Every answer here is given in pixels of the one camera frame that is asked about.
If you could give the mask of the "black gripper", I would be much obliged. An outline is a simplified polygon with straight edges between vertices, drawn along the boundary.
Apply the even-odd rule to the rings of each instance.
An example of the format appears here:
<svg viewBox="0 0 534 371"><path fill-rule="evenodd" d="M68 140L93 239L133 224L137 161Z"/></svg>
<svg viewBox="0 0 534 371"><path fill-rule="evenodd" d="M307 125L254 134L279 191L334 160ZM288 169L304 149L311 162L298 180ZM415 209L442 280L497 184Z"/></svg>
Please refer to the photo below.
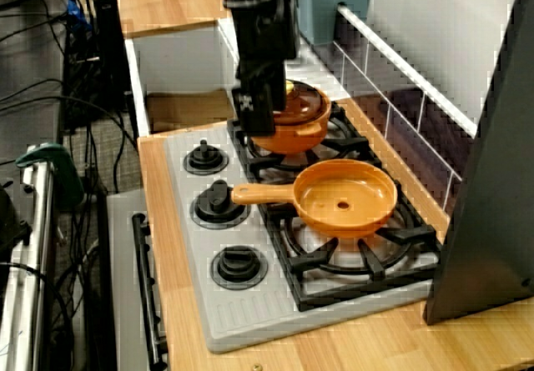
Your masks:
<svg viewBox="0 0 534 371"><path fill-rule="evenodd" d="M232 89L232 97L240 127L246 134L274 134L273 110L286 105L284 62L241 58L237 79L240 87Z"/></svg>

